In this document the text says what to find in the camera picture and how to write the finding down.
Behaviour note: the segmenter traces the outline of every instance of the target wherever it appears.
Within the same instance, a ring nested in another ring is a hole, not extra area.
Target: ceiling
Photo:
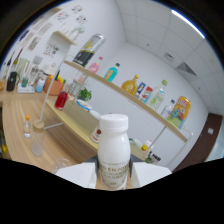
[[[224,116],[224,71],[210,43],[171,9],[150,0],[116,0],[126,40],[157,56],[199,94],[210,113]]]

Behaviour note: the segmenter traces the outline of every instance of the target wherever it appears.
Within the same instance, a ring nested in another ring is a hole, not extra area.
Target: wooden shelf
[[[136,97],[134,97],[133,95],[129,94],[128,92],[126,92],[125,90],[121,89],[119,86],[107,81],[106,79],[102,78],[101,76],[85,69],[84,67],[82,67],[81,65],[75,63],[75,62],[69,62],[69,61],[64,61],[65,64],[83,72],[86,75],[89,75],[90,77],[94,78],[95,80],[107,85],[108,87],[112,88],[113,90],[115,90],[116,92],[120,93],[121,95],[125,96],[127,99],[131,100],[132,102],[134,102],[136,105],[138,105],[139,107],[141,107],[142,109],[144,109],[145,111],[147,111],[149,114],[151,114],[153,117],[155,117],[157,120],[159,120],[162,124],[164,124],[169,130],[171,130],[176,136],[178,136],[182,141],[186,142],[187,138],[182,135],[182,133],[179,131],[179,129],[173,125],[172,123],[170,123],[169,121],[167,121],[166,119],[164,119],[162,116],[160,116],[156,111],[154,111],[153,109],[151,109],[150,107],[148,107],[147,105],[145,105],[143,102],[141,102],[139,99],[137,99]]]
[[[65,34],[63,34],[61,31],[55,31],[53,34],[59,36],[60,38],[62,38],[67,43],[77,46],[77,44],[73,40],[71,40],[69,37],[67,37]]]
[[[72,100],[66,102],[62,111],[54,108],[55,100],[47,100],[47,104],[73,134],[97,152],[98,144],[90,139],[92,131],[99,123],[97,119]]]

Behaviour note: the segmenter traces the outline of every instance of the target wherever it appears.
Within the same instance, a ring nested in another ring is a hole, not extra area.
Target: white bottle
[[[26,121],[23,124],[23,133],[24,133],[24,137],[25,138],[29,138],[30,137],[30,121],[29,121],[30,117],[29,115],[26,115]]]
[[[102,185],[110,191],[126,189],[131,156],[126,133],[128,117],[122,114],[102,115],[99,127],[102,131],[98,146]]]
[[[171,111],[173,110],[173,106],[174,106],[175,101],[171,100],[171,103],[167,106],[164,107],[161,116],[164,117],[165,119],[167,119],[171,113]]]

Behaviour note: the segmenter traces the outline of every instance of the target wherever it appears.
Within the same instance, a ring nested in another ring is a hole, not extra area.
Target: plastic bottle
[[[30,117],[29,115],[26,115],[25,122],[23,124],[23,133],[25,138],[30,138]]]
[[[167,106],[164,107],[161,116],[165,119],[167,119],[171,113],[171,111],[173,110],[173,106],[174,106],[175,101],[171,100],[171,103]]]
[[[152,93],[150,94],[148,100],[145,102],[145,104],[149,107],[151,107],[153,110],[157,111],[161,103],[163,102],[165,98],[165,92],[164,89],[167,86],[167,81],[163,80],[162,85],[160,87],[156,87],[153,89]]]
[[[45,84],[45,80],[39,79],[35,88],[36,92],[41,93],[43,90],[44,84]]]
[[[125,81],[122,84],[121,88],[127,91],[128,93],[130,93],[131,95],[135,95],[138,90],[138,85],[136,83],[138,78],[139,78],[139,75],[136,74],[132,80]]]
[[[88,70],[93,72],[93,73],[97,73],[99,68],[100,68],[99,61],[101,61],[101,60],[103,60],[103,58],[99,57],[98,62],[95,62],[95,63],[91,64],[89,66]]]
[[[69,87],[66,86],[65,89],[63,89],[59,94],[58,94],[58,98],[55,101],[54,107],[58,110],[63,110],[66,101],[68,100],[68,90]]]
[[[36,157],[43,154],[44,149],[44,124],[38,120],[34,121],[33,131],[31,134],[31,150]]]
[[[115,67],[110,68],[110,69],[108,70],[108,72],[106,73],[106,75],[104,76],[104,78],[105,78],[106,80],[108,80],[109,82],[112,82],[113,79],[115,78],[115,76],[116,76],[117,73],[118,73],[118,68],[119,68],[119,67],[120,67],[120,64],[117,63],[117,64],[115,65]]]
[[[102,115],[102,131],[98,146],[98,161],[102,185],[106,190],[126,189],[130,143],[127,135],[128,117],[122,114]]]

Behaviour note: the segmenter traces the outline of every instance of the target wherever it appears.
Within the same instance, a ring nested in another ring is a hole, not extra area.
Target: red bottle
[[[62,90],[59,94],[58,94],[58,98],[54,104],[54,107],[58,110],[63,110],[66,101],[68,100],[68,88],[66,90]]]

